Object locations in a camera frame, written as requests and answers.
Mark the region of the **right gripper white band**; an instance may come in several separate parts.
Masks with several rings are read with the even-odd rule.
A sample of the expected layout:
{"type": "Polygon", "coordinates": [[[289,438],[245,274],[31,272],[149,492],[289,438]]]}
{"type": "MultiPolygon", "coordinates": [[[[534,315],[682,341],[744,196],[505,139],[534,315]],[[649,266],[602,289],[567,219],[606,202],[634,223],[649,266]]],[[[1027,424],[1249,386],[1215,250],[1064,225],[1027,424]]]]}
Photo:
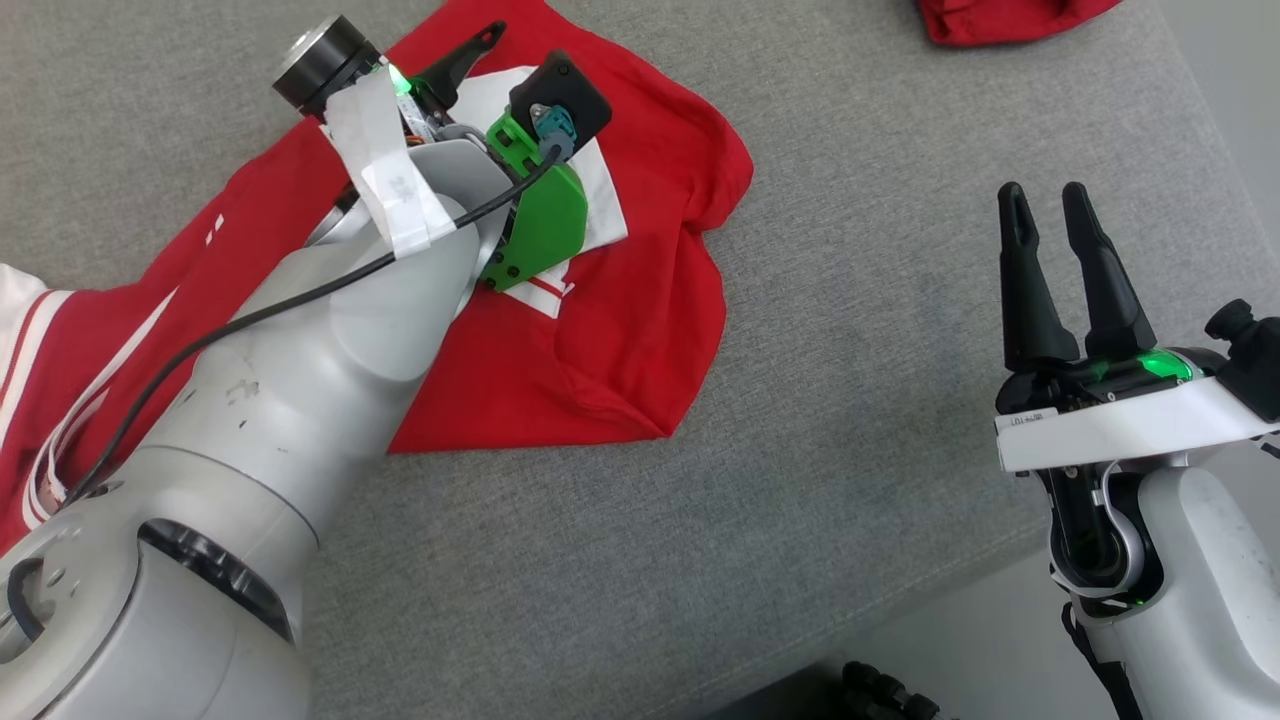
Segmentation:
{"type": "MultiPolygon", "coordinates": [[[[1085,291],[1088,356],[1126,360],[1151,351],[1156,334],[1083,183],[1064,186],[1062,209],[1085,291]]],[[[1019,183],[1000,188],[998,219],[1005,368],[1019,373],[1078,361],[1076,340],[1062,327],[1041,268],[1041,236],[1019,183]]],[[[1263,384],[1240,398],[1221,383],[1225,366],[1210,377],[1207,361],[1193,359],[1194,348],[1169,354],[1197,374],[1181,386],[1074,413],[1042,407],[997,415],[1001,469],[1016,473],[1179,454],[1280,430],[1280,373],[1268,369],[1263,384]]]]}

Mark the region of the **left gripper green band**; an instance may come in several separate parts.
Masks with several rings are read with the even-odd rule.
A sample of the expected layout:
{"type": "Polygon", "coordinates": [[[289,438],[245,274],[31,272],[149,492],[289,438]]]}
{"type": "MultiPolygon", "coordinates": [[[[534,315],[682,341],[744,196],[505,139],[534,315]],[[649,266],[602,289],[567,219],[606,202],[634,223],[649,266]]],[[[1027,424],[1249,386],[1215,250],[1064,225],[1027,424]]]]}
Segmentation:
{"type": "MultiPolygon", "coordinates": [[[[497,46],[507,29],[504,20],[483,27],[474,36],[413,77],[401,73],[344,17],[335,15],[298,37],[282,64],[274,90],[306,117],[321,118],[321,105],[381,67],[399,79],[399,111],[408,147],[461,137],[486,152],[516,183],[527,172],[529,137],[506,109],[485,135],[454,122],[449,110],[460,100],[460,86],[475,64],[497,46]]],[[[573,155],[557,165],[530,191],[508,202],[509,214],[481,278],[494,290],[509,290],[571,259],[582,250],[588,231],[588,192],[584,179],[570,167],[573,155]]]]}

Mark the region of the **red garment with white band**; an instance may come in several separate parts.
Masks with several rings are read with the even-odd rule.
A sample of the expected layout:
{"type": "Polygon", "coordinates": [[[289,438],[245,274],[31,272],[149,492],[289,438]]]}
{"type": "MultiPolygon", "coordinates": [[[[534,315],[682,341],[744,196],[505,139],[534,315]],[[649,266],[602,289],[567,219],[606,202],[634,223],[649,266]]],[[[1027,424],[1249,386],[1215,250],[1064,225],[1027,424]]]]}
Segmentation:
{"type": "Polygon", "coordinates": [[[1029,44],[1075,29],[1123,0],[916,0],[929,38],[943,47],[1029,44]]]}

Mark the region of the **red shirt with white sleeves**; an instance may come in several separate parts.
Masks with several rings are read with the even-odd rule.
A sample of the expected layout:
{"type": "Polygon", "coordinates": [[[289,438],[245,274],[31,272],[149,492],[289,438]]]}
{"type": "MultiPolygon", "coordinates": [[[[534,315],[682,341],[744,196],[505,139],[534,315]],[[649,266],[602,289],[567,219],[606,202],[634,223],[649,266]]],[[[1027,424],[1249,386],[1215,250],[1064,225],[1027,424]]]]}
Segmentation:
{"type": "MultiPolygon", "coordinates": [[[[493,20],[495,50],[461,87],[480,129],[550,50],[613,110],[571,167],[582,179],[582,251],[454,323],[390,442],[398,455],[612,445],[666,438],[692,405],[726,323],[703,236],[726,223],[753,160],[707,100],[547,0],[445,0],[392,49],[412,70],[493,20]]],[[[182,346],[230,319],[303,241],[303,219],[344,170],[305,120],[229,177],[133,283],[52,290],[0,261],[0,553],[46,521],[136,395],[182,346]]]]}

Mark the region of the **white tape strip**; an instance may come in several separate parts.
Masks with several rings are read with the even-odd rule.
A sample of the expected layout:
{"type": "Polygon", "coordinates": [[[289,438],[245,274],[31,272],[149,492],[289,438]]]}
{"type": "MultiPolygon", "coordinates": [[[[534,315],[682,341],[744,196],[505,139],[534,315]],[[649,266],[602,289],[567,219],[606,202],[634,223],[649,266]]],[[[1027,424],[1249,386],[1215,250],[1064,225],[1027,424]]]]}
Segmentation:
{"type": "Polygon", "coordinates": [[[396,72],[381,67],[326,100],[324,127],[378,233],[403,259],[457,225],[410,158],[398,90],[396,72]]]}

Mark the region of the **grey fabric sofa seat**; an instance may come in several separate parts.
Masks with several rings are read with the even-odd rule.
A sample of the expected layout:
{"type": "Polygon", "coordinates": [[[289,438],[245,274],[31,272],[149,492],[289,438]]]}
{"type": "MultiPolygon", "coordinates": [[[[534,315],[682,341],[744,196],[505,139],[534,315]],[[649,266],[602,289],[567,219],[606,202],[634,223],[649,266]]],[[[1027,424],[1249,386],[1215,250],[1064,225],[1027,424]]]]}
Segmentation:
{"type": "Polygon", "coordinates": [[[1157,336],[1280,261],[1157,0],[943,50],[915,0],[549,0],[713,104],[755,165],[704,241],[728,318],[668,439],[431,454],[310,568],[314,720],[695,717],[1044,541],[1001,473],[997,191],[1088,324],[1080,181],[1157,336]]]}

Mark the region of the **black ribbed object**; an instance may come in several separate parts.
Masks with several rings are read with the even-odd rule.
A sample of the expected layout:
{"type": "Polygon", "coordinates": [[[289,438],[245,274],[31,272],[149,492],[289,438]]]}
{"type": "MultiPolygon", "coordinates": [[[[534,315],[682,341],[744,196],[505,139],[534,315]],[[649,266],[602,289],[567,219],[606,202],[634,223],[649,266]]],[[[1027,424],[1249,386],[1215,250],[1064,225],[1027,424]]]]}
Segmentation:
{"type": "Polygon", "coordinates": [[[840,703],[849,720],[945,720],[934,701],[869,664],[845,664],[842,683],[840,703]]]}

